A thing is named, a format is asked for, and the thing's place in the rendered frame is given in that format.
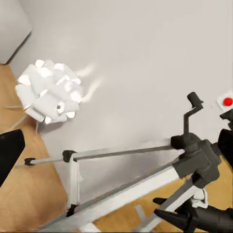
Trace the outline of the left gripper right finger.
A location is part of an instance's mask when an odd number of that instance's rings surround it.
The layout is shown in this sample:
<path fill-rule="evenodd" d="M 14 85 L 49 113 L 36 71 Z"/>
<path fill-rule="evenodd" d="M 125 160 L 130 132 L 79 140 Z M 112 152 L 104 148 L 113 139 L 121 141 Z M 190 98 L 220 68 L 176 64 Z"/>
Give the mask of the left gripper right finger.
<path fill-rule="evenodd" d="M 233 168 L 233 131 L 222 129 L 217 145 Z"/>

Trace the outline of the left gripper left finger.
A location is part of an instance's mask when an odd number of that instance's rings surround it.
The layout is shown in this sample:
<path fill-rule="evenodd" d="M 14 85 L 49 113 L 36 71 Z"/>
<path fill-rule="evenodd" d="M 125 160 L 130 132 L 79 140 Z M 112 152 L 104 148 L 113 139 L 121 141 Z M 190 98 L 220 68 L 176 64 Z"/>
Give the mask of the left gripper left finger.
<path fill-rule="evenodd" d="M 25 148 L 21 130 L 0 134 L 0 187 Z"/>

